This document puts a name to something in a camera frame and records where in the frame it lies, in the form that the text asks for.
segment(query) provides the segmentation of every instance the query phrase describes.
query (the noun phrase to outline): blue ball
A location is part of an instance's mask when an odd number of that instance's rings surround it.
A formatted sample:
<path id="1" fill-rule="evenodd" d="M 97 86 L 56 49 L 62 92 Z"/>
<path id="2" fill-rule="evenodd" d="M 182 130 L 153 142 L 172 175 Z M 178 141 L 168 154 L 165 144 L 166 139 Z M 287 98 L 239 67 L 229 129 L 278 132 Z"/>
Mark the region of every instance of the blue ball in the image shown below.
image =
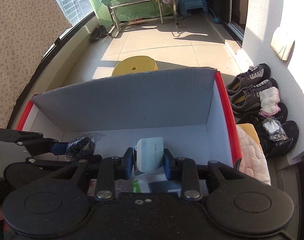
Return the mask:
<path id="1" fill-rule="evenodd" d="M 214 22 L 216 24 L 220 24 L 222 22 L 222 20 L 220 18 L 216 17 L 216 18 L 214 18 Z"/>

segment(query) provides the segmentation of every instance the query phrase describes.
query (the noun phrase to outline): silver bolt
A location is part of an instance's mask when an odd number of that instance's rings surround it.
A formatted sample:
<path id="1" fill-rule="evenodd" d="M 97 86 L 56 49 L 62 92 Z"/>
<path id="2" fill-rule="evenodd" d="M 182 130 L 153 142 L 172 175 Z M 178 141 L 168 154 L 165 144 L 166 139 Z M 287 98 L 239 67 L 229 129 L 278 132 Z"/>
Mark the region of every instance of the silver bolt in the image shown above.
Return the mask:
<path id="1" fill-rule="evenodd" d="M 107 198 L 111 198 L 112 197 L 112 192 L 109 191 L 109 190 L 100 190 L 100 191 L 97 192 L 96 196 L 98 198 L 107 199 Z"/>
<path id="2" fill-rule="evenodd" d="M 140 200 L 140 199 L 137 199 L 136 201 L 134 201 L 135 204 L 138 204 L 138 205 L 143 205 L 144 204 L 144 201 L 143 200 Z"/>
<path id="3" fill-rule="evenodd" d="M 184 196 L 187 198 L 198 198 L 200 193 L 196 190 L 187 190 L 184 192 Z"/>

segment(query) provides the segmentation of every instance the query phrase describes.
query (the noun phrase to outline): yellow insole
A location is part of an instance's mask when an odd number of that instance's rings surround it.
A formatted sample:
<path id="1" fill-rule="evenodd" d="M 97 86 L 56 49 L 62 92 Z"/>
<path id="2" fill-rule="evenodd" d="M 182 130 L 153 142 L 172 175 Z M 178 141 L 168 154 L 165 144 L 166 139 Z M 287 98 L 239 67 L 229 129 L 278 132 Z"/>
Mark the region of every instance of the yellow insole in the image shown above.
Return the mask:
<path id="1" fill-rule="evenodd" d="M 240 97 L 239 99 L 236 99 L 236 100 L 233 102 L 233 104 L 237 104 L 237 103 L 242 102 L 242 101 L 244 101 L 244 100 L 245 100 L 245 96 L 242 96 L 242 97 Z"/>
<path id="2" fill-rule="evenodd" d="M 237 83 L 237 84 L 232 88 L 232 90 L 235 90 L 237 87 L 239 87 L 239 83 Z"/>

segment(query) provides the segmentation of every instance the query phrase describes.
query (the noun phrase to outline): plastic bag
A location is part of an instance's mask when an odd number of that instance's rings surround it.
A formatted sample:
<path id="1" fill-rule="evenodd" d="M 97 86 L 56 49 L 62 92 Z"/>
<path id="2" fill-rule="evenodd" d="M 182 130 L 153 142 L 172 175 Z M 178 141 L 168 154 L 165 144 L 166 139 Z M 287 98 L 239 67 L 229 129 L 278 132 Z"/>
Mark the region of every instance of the plastic bag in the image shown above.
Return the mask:
<path id="1" fill-rule="evenodd" d="M 70 141 L 65 153 L 65 161 L 82 159 L 94 154 L 96 142 L 103 137 L 100 133 L 89 133 Z"/>
<path id="2" fill-rule="evenodd" d="M 266 132 L 269 134 L 270 140 L 276 142 L 281 140 L 287 140 L 288 137 L 281 125 L 281 123 L 274 117 L 268 117 L 263 122 L 262 125 Z"/>

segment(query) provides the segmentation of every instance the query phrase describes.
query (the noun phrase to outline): metal rack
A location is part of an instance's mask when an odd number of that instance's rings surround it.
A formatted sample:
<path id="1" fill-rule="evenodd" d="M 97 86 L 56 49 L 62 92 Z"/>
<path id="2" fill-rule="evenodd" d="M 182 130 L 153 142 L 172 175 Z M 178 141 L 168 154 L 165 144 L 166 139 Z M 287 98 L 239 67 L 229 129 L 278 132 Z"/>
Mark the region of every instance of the metal rack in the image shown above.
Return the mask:
<path id="1" fill-rule="evenodd" d="M 176 4 L 175 4 L 175 0 L 172 0 L 173 3 L 173 16 L 162 16 L 162 4 L 160 2 L 160 0 L 156 0 L 159 6 L 159 13 L 160 13 L 160 17 L 153 17 L 153 18 L 146 18 L 140 21 L 129 21 L 127 23 L 121 23 L 119 21 L 119 19 L 116 17 L 116 8 L 118 7 L 125 7 L 125 6 L 129 6 L 129 5 L 133 5 L 133 4 L 138 4 L 138 3 L 143 3 L 143 2 L 147 2 L 147 1 L 152 1 L 152 0 L 132 0 L 126 3 L 120 3 L 120 4 L 116 4 L 116 5 L 108 5 L 108 10 L 109 10 L 109 14 L 111 17 L 111 21 L 113 23 L 113 26 L 111 28 L 111 30 L 109 31 L 109 36 L 112 37 L 112 33 L 113 31 L 116 29 L 117 33 L 115 35 L 115 37 L 121 32 L 121 26 L 123 25 L 133 25 L 133 24 L 138 24 L 138 23 L 144 23 L 144 22 L 151 22 L 151 21 L 155 21 L 160 19 L 161 24 L 163 24 L 163 19 L 174 19 L 175 20 L 175 27 L 178 28 L 179 27 L 179 22 L 178 22 L 178 18 L 177 18 L 177 11 L 176 11 Z"/>

